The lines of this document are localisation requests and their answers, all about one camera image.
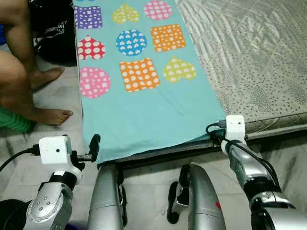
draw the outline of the white bracket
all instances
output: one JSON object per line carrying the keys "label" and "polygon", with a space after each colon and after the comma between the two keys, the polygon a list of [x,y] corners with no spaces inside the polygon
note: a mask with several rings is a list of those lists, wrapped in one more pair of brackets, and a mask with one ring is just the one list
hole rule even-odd
{"label": "white bracket", "polygon": [[[226,117],[226,135],[228,140],[239,140],[246,144],[245,140],[245,121],[242,115],[228,115]],[[227,141],[222,141],[221,148],[223,153],[228,155],[226,151]]]}
{"label": "white bracket", "polygon": [[68,136],[42,138],[39,140],[39,150],[49,176],[70,172],[77,177],[77,183],[80,182],[82,172],[71,162],[71,140]]}

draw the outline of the black bag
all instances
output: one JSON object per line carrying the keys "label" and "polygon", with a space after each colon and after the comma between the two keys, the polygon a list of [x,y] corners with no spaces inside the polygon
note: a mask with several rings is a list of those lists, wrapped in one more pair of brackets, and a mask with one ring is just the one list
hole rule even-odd
{"label": "black bag", "polygon": [[31,0],[35,51],[46,61],[76,66],[74,12],[71,0]]}

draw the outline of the person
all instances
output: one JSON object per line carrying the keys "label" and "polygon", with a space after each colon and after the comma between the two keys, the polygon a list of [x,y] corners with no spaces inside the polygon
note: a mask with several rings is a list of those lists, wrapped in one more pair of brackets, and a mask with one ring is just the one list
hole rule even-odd
{"label": "person", "polygon": [[0,106],[39,123],[60,125],[72,111],[36,108],[32,92],[57,79],[64,68],[37,68],[27,0],[0,0],[0,24],[12,54],[0,50]]}

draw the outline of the orange square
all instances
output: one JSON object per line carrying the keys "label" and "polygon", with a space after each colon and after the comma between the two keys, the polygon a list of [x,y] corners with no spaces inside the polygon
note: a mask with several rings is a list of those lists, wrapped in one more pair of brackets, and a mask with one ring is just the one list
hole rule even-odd
{"label": "orange square", "polygon": [[187,45],[181,27],[178,24],[152,27],[151,34],[154,49],[157,52],[180,49]]}
{"label": "orange square", "polygon": [[158,73],[150,58],[141,61],[120,62],[119,68],[125,89],[128,92],[154,89],[160,85]]}

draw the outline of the bare foot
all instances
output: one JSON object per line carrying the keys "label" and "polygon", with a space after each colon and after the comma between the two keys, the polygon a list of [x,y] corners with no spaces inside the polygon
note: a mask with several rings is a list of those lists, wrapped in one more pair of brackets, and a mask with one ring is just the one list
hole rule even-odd
{"label": "bare foot", "polygon": [[61,125],[72,115],[72,111],[61,109],[38,109],[32,113],[30,120],[47,123],[50,125]]}
{"label": "bare foot", "polygon": [[62,67],[53,68],[44,72],[36,70],[34,73],[30,74],[31,89],[37,90],[48,82],[59,78],[64,70],[65,69]]}

